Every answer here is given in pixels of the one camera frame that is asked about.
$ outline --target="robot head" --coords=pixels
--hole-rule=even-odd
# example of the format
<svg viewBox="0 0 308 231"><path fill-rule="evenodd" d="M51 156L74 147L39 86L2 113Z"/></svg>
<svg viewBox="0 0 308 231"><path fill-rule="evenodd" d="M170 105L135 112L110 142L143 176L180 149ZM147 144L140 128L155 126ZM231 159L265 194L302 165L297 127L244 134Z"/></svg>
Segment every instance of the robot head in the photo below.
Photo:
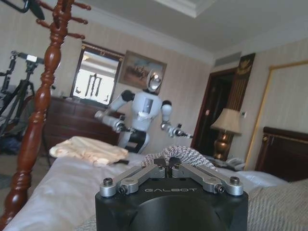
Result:
<svg viewBox="0 0 308 231"><path fill-rule="evenodd" d="M147 88L150 92L155 92L162 84L162 75L158 71L151 70L146 81Z"/></svg>

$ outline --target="ceiling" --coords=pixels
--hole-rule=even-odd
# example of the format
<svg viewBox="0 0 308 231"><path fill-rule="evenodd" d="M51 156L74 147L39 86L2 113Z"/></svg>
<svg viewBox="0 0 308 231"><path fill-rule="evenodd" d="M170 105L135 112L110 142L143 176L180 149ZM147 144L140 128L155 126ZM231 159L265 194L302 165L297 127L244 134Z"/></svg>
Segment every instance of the ceiling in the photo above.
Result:
<svg viewBox="0 0 308 231"><path fill-rule="evenodd" d="M154 0L85 2L210 52L305 17L308 9L308 0L216 0L193 18Z"/></svg>

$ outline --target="white robot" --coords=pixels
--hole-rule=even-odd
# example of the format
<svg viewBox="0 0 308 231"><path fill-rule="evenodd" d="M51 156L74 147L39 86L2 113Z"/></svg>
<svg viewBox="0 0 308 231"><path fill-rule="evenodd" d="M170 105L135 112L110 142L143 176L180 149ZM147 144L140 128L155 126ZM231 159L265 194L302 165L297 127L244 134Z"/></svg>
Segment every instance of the white robot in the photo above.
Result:
<svg viewBox="0 0 308 231"><path fill-rule="evenodd" d="M162 112L161 129L163 131L167 132L170 137L192 138L191 134L181 130L181 124L178 124L176 128L170 124L171 102L168 100L162 101L156 94L156 90L161 83L161 75L152 70L147 77L146 90L136 94L125 90L109 105L106 111L98 111L95 114L95 118L112 127L115 132L123 132L118 144L119 147L126 148L130 152L141 153L150 140L147 130L160 110ZM129 101L132 101L132 126L127 128L123 118L112 117L111 113L117 111ZM128 146L128 143L135 143L136 145L132 147Z"/></svg>

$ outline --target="light switch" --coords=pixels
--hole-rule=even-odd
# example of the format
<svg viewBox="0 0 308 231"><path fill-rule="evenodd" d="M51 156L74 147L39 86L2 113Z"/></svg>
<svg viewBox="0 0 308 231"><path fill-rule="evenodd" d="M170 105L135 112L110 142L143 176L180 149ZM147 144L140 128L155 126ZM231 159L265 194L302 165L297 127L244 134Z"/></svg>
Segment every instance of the light switch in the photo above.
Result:
<svg viewBox="0 0 308 231"><path fill-rule="evenodd" d="M247 116L247 112L241 112L241 118L245 119Z"/></svg>

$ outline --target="framed painting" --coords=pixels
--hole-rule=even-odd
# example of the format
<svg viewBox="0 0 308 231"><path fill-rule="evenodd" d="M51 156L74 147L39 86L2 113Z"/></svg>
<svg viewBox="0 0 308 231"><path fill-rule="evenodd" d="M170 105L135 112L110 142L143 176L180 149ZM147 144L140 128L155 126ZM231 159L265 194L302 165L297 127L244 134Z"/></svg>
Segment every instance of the framed painting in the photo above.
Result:
<svg viewBox="0 0 308 231"><path fill-rule="evenodd" d="M166 63L127 51L123 62L119 83L140 89L147 89L146 81L149 72L153 69L161 73L162 79L166 70Z"/></svg>

